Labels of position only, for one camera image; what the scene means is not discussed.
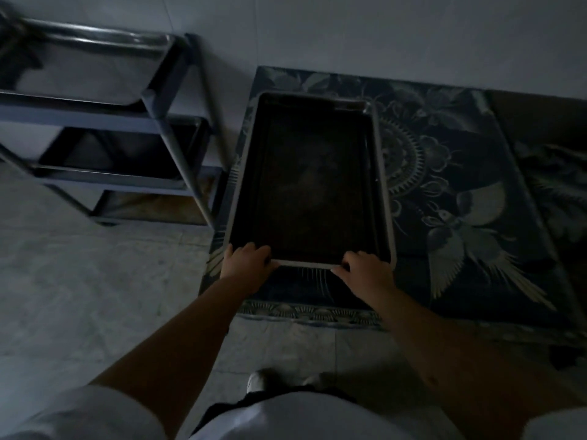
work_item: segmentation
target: tray rim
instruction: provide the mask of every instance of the tray rim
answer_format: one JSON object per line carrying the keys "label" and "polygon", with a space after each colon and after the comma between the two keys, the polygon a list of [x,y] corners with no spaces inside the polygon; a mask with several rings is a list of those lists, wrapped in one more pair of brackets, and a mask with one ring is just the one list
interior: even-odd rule
{"label": "tray rim", "polygon": [[[277,94],[277,95],[287,95],[287,96],[294,96],[294,97],[304,97],[304,98],[315,98],[319,100],[334,100],[334,101],[347,101],[349,103],[365,103],[369,107],[369,115],[371,116],[371,123],[373,125],[373,138],[375,140],[375,158],[377,161],[377,170],[378,170],[378,177],[379,177],[379,190],[380,194],[383,199],[383,219],[385,222],[385,230],[386,230],[386,240],[387,245],[390,252],[390,265],[393,270],[396,268],[397,264],[397,253],[396,253],[396,244],[395,238],[393,233],[393,220],[392,220],[392,213],[389,204],[389,190],[387,189],[387,177],[385,175],[385,165],[383,163],[383,153],[382,153],[382,145],[381,145],[381,135],[379,130],[379,119],[377,114],[377,105],[373,103],[369,99],[365,98],[348,98],[348,97],[333,97],[331,95],[316,95],[316,94],[308,94],[308,93],[299,93],[299,92],[291,92],[291,91],[281,91],[281,90],[262,90],[258,94],[258,98],[260,98],[264,94]],[[249,130],[246,134],[245,145],[242,149],[241,155],[241,162],[240,162],[240,170],[238,173],[237,183],[234,188],[234,194],[232,196],[232,202],[230,207],[230,213],[228,214],[228,221],[226,225],[226,232],[224,233],[224,241],[223,241],[223,249],[228,246],[230,241],[230,236],[232,233],[232,227],[234,224],[234,218],[237,213],[237,206],[238,200],[241,194],[241,186],[242,180],[244,178],[245,170],[246,170],[246,160],[248,159],[249,148],[251,146],[251,137],[253,136],[253,128],[255,126],[255,119],[257,117],[257,110],[258,110],[259,102],[256,102],[253,113],[251,114],[251,125]],[[279,262],[282,266],[289,266],[289,267],[309,267],[314,269],[333,269],[337,265],[334,264],[325,264],[325,263],[316,263],[316,262],[303,262],[303,261],[292,261],[288,259],[274,259]]]}

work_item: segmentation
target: tile floor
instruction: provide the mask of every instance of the tile floor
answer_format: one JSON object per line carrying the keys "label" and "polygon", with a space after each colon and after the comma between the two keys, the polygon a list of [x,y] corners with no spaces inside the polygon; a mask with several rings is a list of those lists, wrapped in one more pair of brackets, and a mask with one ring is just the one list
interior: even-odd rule
{"label": "tile floor", "polygon": [[[56,392],[88,382],[191,302],[211,232],[100,227],[5,163],[0,204],[1,435]],[[268,366],[291,382],[333,372],[383,414],[433,402],[385,333],[236,318],[178,438],[212,403],[241,398],[248,374]],[[568,376],[583,389],[585,369]]]}

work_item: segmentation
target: shelf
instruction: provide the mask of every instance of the shelf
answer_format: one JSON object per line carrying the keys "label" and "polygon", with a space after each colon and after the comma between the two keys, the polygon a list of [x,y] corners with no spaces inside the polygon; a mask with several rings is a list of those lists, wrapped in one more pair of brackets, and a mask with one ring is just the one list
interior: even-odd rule
{"label": "shelf", "polygon": [[[170,123],[197,175],[209,141],[207,121],[176,117]],[[49,185],[190,196],[158,135],[65,128],[41,156],[35,178]]]}
{"label": "shelf", "polygon": [[[226,180],[227,175],[221,168],[202,167],[200,170],[198,186],[214,216],[220,207]],[[146,221],[207,225],[192,197],[117,191],[104,192],[91,218],[103,223]]]}

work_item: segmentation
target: white wall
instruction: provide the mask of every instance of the white wall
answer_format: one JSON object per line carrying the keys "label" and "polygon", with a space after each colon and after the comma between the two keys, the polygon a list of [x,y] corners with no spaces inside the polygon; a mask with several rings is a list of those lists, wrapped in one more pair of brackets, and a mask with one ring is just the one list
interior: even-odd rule
{"label": "white wall", "polygon": [[[587,98],[587,0],[7,1],[41,19],[199,34],[231,141],[258,64]],[[174,110],[198,114],[197,97],[187,83]]]}

